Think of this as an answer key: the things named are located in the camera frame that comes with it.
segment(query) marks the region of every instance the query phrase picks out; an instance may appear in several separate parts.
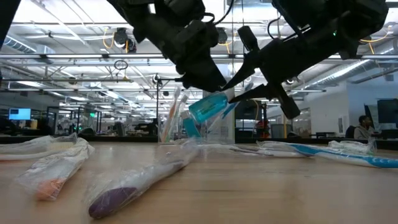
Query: wooden table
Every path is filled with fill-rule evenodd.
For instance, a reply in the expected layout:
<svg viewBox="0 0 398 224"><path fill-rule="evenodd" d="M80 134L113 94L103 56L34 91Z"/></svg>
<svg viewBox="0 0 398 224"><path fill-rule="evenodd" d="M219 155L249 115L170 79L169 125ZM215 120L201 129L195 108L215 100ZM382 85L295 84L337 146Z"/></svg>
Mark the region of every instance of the wooden table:
<svg viewBox="0 0 398 224"><path fill-rule="evenodd" d="M35 202L11 184L32 162L0 163L0 223L397 222L394 170L233 152L203 153L119 213L93 221L87 215L85 195L88 186L99 180L97 174L112 176L149 164L167 149L155 144L92 145L95 154L64 185L55 202Z"/></svg>

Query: ductwork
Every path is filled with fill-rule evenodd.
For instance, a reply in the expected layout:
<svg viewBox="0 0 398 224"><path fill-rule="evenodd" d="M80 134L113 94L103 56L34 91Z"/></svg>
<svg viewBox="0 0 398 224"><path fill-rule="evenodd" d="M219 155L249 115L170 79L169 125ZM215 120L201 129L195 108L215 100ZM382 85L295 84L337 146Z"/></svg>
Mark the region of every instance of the ductwork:
<svg viewBox="0 0 398 224"><path fill-rule="evenodd" d="M396 54L398 51L394 48L393 40L388 41L381 46L376 47L375 54L381 55L389 55L389 54ZM296 89L308 89L313 88L318 85L334 85L347 78L354 77L359 75L363 72L370 71L374 68L389 68L391 64L388 63L380 63L379 65L376 63L375 60L360 60L355 63L350 63L346 65L337 66L319 76L316 77L316 80L312 80L310 83L306 85L302 85Z"/></svg>

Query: cable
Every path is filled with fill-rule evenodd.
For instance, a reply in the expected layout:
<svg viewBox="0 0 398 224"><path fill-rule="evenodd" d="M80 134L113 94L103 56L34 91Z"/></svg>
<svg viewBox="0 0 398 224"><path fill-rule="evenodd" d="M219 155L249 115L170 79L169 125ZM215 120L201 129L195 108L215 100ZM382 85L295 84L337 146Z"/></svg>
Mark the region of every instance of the cable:
<svg viewBox="0 0 398 224"><path fill-rule="evenodd" d="M234 5L234 0L231 1L231 4L229 5L229 8L228 8L228 10L226 11L225 15L224 15L219 21L215 22L215 23L214 23L214 26L220 24L220 23L225 19L225 17L228 16L228 14L229 14L229 13L231 12L231 10L232 10L233 5Z"/></svg>
<svg viewBox="0 0 398 224"><path fill-rule="evenodd" d="M373 50L373 47L372 47L372 43L369 43L369 48L371 49L372 54L374 54L374 50Z"/></svg>
<svg viewBox="0 0 398 224"><path fill-rule="evenodd" d="M272 39L274 39L274 37L271 35L271 32L269 32L269 28L271 27L271 24L273 23L273 22L276 22L276 21L278 21L280 19L280 16L277 18L277 19L273 19L273 20L271 20L271 21L269 21L269 23L268 23L268 26L267 26L267 33L268 33L268 36L270 37L270 38L272 38Z"/></svg>
<svg viewBox="0 0 398 224"><path fill-rule="evenodd" d="M387 33L384 35L384 37L381 37L381 38L379 38L379 39L377 39L377 40L361 40L362 42L366 42L366 43L375 43L375 42L377 42L377 41L380 41L380 40L382 40L382 39L385 39L387 36L388 36L388 32L390 31L390 27L388 28L388 31L387 31Z"/></svg>
<svg viewBox="0 0 398 224"><path fill-rule="evenodd" d="M106 45L105 39L102 40L102 42L104 43L104 46L105 46L107 49L111 49L111 48L113 47L114 33L115 33L115 32L113 32L113 34L112 34L112 44L111 44L111 46Z"/></svg>
<svg viewBox="0 0 398 224"><path fill-rule="evenodd" d="M256 110L256 118L254 119L253 131L252 131L252 133L251 133L251 138L253 138L253 136L254 136L254 128L256 128L256 121L257 121L257 117L259 116L259 104L257 103L256 100L252 100L252 101L254 101L254 102L256 103L256 105L257 105L257 110Z"/></svg>

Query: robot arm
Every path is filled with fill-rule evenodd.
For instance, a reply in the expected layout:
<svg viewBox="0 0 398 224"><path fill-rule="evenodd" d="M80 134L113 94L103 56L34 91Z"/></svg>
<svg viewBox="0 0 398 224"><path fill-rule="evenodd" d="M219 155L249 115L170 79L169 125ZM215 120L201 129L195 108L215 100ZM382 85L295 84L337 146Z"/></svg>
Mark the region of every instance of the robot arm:
<svg viewBox="0 0 398 224"><path fill-rule="evenodd" d="M214 15L205 12L201 0L108 0L120 15L134 27L137 42L150 40L176 64L183 75L185 88L191 86L209 92L220 91L226 81L210 57L218 44ZM149 10L155 5L156 14ZM212 16L210 22L202 22Z"/></svg>
<svg viewBox="0 0 398 224"><path fill-rule="evenodd" d="M377 32L384 25L386 0L272 0L273 6L295 31L285 39L275 38L262 49L248 26L238 30L247 50L241 69L226 83L210 48L218 43L213 20L202 22L202 0L108 0L134 27L138 42L148 38L176 64L185 88L206 91L232 88L260 68L267 85L239 95L230 103L251 98L278 98L288 119L300 114L294 100L281 83L307 68L339 53L342 59L355 58L359 40ZM156 14L148 4L155 4Z"/></svg>

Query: fluorescent light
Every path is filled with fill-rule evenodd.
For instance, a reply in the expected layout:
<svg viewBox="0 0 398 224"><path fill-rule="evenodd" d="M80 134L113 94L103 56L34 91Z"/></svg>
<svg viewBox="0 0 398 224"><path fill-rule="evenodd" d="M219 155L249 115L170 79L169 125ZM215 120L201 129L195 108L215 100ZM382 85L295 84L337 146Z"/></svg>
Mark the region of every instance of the fluorescent light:
<svg viewBox="0 0 398 224"><path fill-rule="evenodd" d="M69 96L69 98L73 100L78 100L78 101L86 101L87 99L84 97L78 97L78 96Z"/></svg>
<svg viewBox="0 0 398 224"><path fill-rule="evenodd" d="M292 90L292 93L322 93L326 90Z"/></svg>
<svg viewBox="0 0 398 224"><path fill-rule="evenodd" d="M100 49L101 51L105 51L107 54L110 54L106 49Z"/></svg>
<svg viewBox="0 0 398 224"><path fill-rule="evenodd" d="M27 86L32 86L32 87L37 87L37 88L42 88L43 86L37 82L30 82L30 81L19 81L17 83L27 85Z"/></svg>
<svg viewBox="0 0 398 224"><path fill-rule="evenodd" d="M56 92L50 92L51 94L55 95L55 96L60 96L60 97L64 97L64 95L56 93Z"/></svg>
<svg viewBox="0 0 398 224"><path fill-rule="evenodd" d="M149 4L150 13L156 14L155 4Z"/></svg>
<svg viewBox="0 0 398 224"><path fill-rule="evenodd" d="M229 58L229 55L226 55L226 54L213 54L213 55L210 55L210 57L212 57L212 58Z"/></svg>
<svg viewBox="0 0 398 224"><path fill-rule="evenodd" d="M162 54L110 54L110 58L164 58Z"/></svg>
<svg viewBox="0 0 398 224"><path fill-rule="evenodd" d="M48 58L102 58L102 55L98 54L73 54L73 55L64 55L64 54L59 54L59 55L47 55Z"/></svg>
<svg viewBox="0 0 398 224"><path fill-rule="evenodd" d="M112 91L106 91L104 93L107 94L108 96L114 98L114 99L118 99L119 98L119 96L116 93L112 92Z"/></svg>

